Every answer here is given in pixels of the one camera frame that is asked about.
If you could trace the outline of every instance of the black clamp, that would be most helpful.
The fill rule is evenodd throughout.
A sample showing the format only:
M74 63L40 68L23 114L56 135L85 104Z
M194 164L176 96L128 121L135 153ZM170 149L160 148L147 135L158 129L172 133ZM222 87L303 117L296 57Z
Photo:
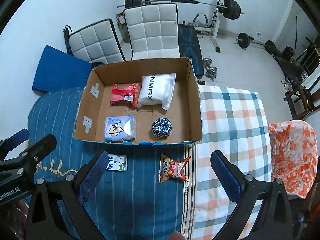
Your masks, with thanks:
M237 203L214 240L238 239L257 200L262 200L260 211L250 234L243 239L293 239L291 210L281 179L267 182L244 175L219 150L211 154L211 167L229 199Z
M24 129L2 141L1 158L5 158L10 150L25 141L27 135L29 137L29 132ZM19 157L0 161L0 205L16 202L32 194L36 165L52 152L56 145L56 138L49 134L21 152Z
M76 175L63 181L40 178L31 197L26 240L74 240L60 213L57 200L65 204L70 219L82 240L106 240L82 204L89 200L108 165L108 153L97 152Z

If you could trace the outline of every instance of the barbell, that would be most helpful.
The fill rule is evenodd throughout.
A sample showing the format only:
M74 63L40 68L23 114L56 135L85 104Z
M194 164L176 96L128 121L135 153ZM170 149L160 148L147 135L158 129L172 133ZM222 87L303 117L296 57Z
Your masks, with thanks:
M238 42L238 45L242 49L246 49L247 47L249 47L250 43L255 43L255 44L259 44L259 45L264 46L266 51L271 55L278 56L278 54L280 53L280 51L276 48L275 43L270 40L266 41L266 43L257 42L257 41L254 41L253 37L249 36L246 33L240 33L236 40Z
M222 14L225 18L235 20L240 17L240 14L244 14L241 12L240 5L237 4L236 1L233 0L224 0L224 4L213 4L213 3L205 3L205 2L199 2L197 0L148 0L148 1L142 1L142 0L124 0L123 5L117 6L117 8L125 7L125 8L131 8L135 6L139 6L141 4L150 3L150 2L174 2L174 3L192 3L192 4L207 4L212 6L217 6L220 8L223 8Z

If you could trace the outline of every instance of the yarn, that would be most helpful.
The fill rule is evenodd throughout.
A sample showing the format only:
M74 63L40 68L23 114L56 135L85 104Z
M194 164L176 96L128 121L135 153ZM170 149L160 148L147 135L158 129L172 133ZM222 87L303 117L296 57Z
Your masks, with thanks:
M172 131L172 124L168 118L160 117L154 121L151 129L157 137L168 137Z

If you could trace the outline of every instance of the white cushioned seat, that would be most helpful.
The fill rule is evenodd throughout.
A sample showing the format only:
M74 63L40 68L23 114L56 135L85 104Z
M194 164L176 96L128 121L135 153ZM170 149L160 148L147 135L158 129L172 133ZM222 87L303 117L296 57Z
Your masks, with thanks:
M86 26L69 36L73 56L84 61L104 64L125 61L111 19Z
M178 7L174 3L148 4L124 10L132 60L180 57Z

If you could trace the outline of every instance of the snack bag with panda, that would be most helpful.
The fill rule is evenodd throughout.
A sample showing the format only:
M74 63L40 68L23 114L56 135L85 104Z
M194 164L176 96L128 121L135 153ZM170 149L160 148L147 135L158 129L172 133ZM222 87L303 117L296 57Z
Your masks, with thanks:
M159 170L159 183L171 178L182 179L188 181L184 174L184 167L191 157L187 157L182 161L170 159L166 155L161 155L160 170Z

